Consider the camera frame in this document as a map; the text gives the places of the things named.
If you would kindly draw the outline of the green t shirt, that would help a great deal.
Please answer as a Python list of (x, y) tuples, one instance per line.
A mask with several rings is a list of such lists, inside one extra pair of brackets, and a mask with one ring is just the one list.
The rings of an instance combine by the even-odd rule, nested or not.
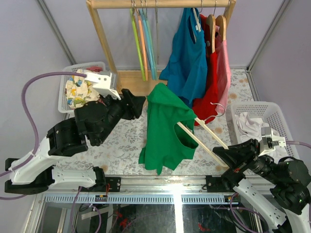
[(146, 144), (138, 163), (160, 175), (164, 167), (175, 170), (183, 160), (193, 159), (198, 143), (178, 124), (193, 133), (196, 114), (163, 83), (154, 87), (147, 101)]

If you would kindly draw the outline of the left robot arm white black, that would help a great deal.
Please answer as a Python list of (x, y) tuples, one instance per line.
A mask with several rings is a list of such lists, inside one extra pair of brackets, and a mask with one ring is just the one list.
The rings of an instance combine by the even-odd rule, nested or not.
[(87, 151), (89, 146), (103, 144), (121, 119), (134, 120), (141, 116), (145, 101), (144, 96), (134, 96), (130, 90), (123, 89), (119, 100), (108, 95), (103, 102), (90, 101), (75, 109), (74, 117), (48, 130), (36, 153), (5, 161), (5, 170), (11, 173), (4, 185), (5, 193), (25, 196), (57, 188), (105, 192), (108, 182), (102, 168), (64, 170), (55, 164)]

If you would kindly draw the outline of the teal plastic hanger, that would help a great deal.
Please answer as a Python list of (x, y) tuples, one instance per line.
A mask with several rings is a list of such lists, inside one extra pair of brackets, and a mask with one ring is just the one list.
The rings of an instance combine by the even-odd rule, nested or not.
[(149, 35), (149, 39), (150, 39), (150, 48), (151, 48), (151, 57), (152, 57), (152, 61), (153, 61), (153, 71), (154, 71), (154, 78), (153, 80), (157, 81), (157, 69), (156, 69), (156, 62), (155, 62), (155, 54), (154, 54), (154, 50), (153, 50), (153, 42), (152, 42), (152, 34), (151, 34), (151, 29), (150, 29), (150, 24), (149, 24), (149, 20), (148, 20), (148, 8), (147, 8), (147, 1), (144, 0), (145, 3), (145, 9), (146, 12), (145, 14), (145, 20), (146, 20), (146, 25), (147, 25), (147, 31), (148, 31), (148, 35)]

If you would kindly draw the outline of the orange plastic hanger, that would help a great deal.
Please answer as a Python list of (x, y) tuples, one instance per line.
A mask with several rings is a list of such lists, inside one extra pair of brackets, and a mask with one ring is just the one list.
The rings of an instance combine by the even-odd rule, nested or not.
[(145, 48), (145, 39), (144, 39), (144, 31), (143, 31), (143, 25), (142, 25), (142, 19), (139, 14), (138, 9), (135, 9), (135, 14), (138, 20), (138, 48), (141, 58), (141, 73), (142, 78), (144, 81), (148, 80), (148, 59), (147, 59), (147, 52)]

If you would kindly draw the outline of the blue plastic hanger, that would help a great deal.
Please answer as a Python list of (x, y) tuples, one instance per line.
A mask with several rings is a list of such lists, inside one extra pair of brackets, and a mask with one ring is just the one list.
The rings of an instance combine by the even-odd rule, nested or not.
[(151, 57), (151, 48), (150, 48), (150, 39), (149, 39), (149, 35), (148, 35), (148, 31), (147, 31), (147, 25), (146, 25), (146, 20), (145, 20), (145, 13), (146, 9), (145, 9), (145, 4), (141, 4), (141, 10), (139, 11), (139, 14), (142, 18), (142, 22), (143, 22), (143, 27), (144, 27), (144, 36), (146, 39), (146, 49), (147, 49), (147, 55), (148, 55), (148, 60), (149, 60), (149, 66), (150, 66), (150, 71), (151, 71), (151, 75), (152, 75), (152, 80), (154, 78), (154, 71), (153, 71), (153, 61), (152, 61), (152, 57)]

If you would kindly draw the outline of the green plastic hanger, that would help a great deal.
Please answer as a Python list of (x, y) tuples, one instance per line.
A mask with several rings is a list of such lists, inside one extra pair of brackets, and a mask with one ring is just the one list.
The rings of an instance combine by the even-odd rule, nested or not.
[(146, 59), (144, 58), (145, 54), (141, 52), (141, 46), (140, 46), (140, 42), (139, 42), (135, 11), (136, 11), (135, 1), (132, 0), (131, 1), (131, 8), (130, 8), (130, 18), (131, 18), (131, 23), (132, 23), (132, 28), (133, 28), (133, 34), (134, 34), (135, 45), (136, 45), (137, 54), (138, 54), (138, 61), (139, 61), (139, 67), (140, 67), (140, 71), (141, 71), (142, 80), (146, 81), (148, 79), (146, 77), (146, 74), (145, 74)]

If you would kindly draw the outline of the pink t shirt hanging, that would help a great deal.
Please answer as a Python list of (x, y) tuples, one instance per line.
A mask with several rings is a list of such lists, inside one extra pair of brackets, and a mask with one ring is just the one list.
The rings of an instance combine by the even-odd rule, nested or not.
[(227, 41), (222, 38), (220, 34), (220, 27), (216, 26), (218, 33), (215, 38), (215, 51), (217, 54), (217, 87), (218, 87), (218, 100), (216, 103), (216, 112), (223, 114), (226, 111), (229, 89), (231, 85), (231, 70), (229, 67), (229, 58), (227, 52)]

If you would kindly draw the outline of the white hanger with blue shirt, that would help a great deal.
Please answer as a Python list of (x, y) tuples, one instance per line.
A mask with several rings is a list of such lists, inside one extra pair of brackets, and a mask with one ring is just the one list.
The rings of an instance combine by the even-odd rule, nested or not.
[(201, 23), (200, 23), (200, 19), (199, 19), (200, 14), (199, 14), (199, 12), (197, 12), (196, 8), (192, 8), (192, 11), (193, 11), (195, 22), (196, 22), (196, 30), (198, 32), (200, 32), (201, 31)]

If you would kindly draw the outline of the wooden hanger with red shirt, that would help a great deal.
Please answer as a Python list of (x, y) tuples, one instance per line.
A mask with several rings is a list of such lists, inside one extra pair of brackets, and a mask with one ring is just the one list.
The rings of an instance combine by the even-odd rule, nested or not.
[(200, 14), (200, 20), (201, 27), (204, 30), (207, 54), (211, 55), (215, 52), (216, 19), (213, 14), (210, 14), (207, 17)]

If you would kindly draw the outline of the wooden hanger with pink shirt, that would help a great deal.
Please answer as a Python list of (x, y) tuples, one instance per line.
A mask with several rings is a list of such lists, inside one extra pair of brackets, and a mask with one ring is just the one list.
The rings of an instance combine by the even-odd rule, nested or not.
[(211, 41), (215, 42), (217, 37), (216, 35), (216, 26), (218, 26), (218, 34), (221, 37), (221, 41), (226, 39), (226, 18), (223, 15), (219, 15), (215, 18), (215, 13), (211, 15)]

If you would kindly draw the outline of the wooden clothes rack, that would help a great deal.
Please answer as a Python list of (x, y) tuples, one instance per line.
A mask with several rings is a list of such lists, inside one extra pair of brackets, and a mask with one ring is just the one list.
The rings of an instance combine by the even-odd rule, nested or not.
[[(143, 0), (135, 0), (136, 8), (141, 9)], [(205, 14), (220, 8), (220, 15), (230, 22), (236, 1), (234, 0), (158, 0), (159, 46), (161, 59), (157, 73), (165, 68), (171, 54), (171, 42), (177, 31), (184, 7), (204, 8)], [(129, 89), (136, 96), (147, 96), (159, 82), (148, 77), (142, 80), (138, 54), (130, 18), (131, 0), (87, 0), (92, 24), (104, 54), (107, 69), (118, 73), (117, 91)], [(153, 50), (156, 52), (155, 0), (147, 0), (148, 19), (152, 33)]]

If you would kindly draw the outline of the white cloth in basket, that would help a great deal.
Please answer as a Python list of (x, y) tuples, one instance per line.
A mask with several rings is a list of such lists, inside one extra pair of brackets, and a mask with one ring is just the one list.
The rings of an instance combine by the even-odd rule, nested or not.
[[(262, 140), (261, 129), (269, 127), (269, 124), (265, 123), (262, 118), (250, 118), (248, 112), (235, 115), (235, 121), (238, 127), (241, 142), (246, 142), (249, 139), (256, 139), (258, 141)], [(272, 132), (274, 135), (280, 136), (278, 131), (272, 129)], [(269, 153), (268, 155), (273, 157), (275, 160), (288, 156), (286, 149), (280, 147), (277, 147), (275, 151)]]

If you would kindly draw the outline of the right white plastic basket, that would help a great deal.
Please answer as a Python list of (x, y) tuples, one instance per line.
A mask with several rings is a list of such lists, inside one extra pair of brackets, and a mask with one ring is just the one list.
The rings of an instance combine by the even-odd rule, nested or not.
[(284, 115), (276, 103), (266, 101), (238, 101), (232, 103), (230, 109), (238, 144), (241, 143), (241, 134), (238, 132), (235, 115), (238, 116), (243, 112), (247, 112), (250, 119), (261, 118), (263, 122), (268, 123), (272, 129), (278, 131), (280, 136), (285, 137), (286, 141), (293, 141)]

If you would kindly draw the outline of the white plastic basket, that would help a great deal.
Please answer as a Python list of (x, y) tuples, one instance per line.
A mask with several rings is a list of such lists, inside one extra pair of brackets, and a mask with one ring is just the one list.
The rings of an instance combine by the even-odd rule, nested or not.
[(235, 115), (238, 116), (243, 112), (247, 112), (250, 119), (261, 118), (263, 122), (268, 123), (272, 129), (278, 131), (280, 136), (285, 137), (286, 141), (293, 141), (284, 115), (276, 103), (266, 101), (238, 101), (232, 103), (230, 109), (238, 144), (241, 143), (241, 134), (238, 132)]
[[(106, 70), (106, 65), (104, 62), (89, 62), (89, 63), (82, 63), (82, 64), (75, 64), (71, 66), (67, 66), (63, 69), (63, 72), (76, 72), (79, 69), (87, 69), (90, 67), (100, 67), (103, 70)], [(59, 99), (58, 99), (58, 111), (63, 114), (72, 114), (73, 109), (67, 103), (66, 98), (66, 82), (70, 79), (70, 76), (62, 75), (60, 80), (60, 87), (59, 87)]]

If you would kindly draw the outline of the left white plastic basket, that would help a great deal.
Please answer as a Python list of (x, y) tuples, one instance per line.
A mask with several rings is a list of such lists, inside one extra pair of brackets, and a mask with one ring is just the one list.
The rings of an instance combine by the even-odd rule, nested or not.
[[(63, 69), (63, 72), (76, 72), (79, 69), (87, 69), (90, 67), (100, 67), (103, 70), (106, 70), (106, 65), (104, 62), (89, 62), (89, 63), (82, 63), (82, 64), (75, 64), (71, 66), (67, 66)], [(70, 79), (70, 76), (62, 75), (60, 80), (60, 87), (59, 87), (59, 99), (58, 99), (58, 111), (63, 114), (72, 114), (73, 109), (67, 103), (66, 98), (66, 82)]]

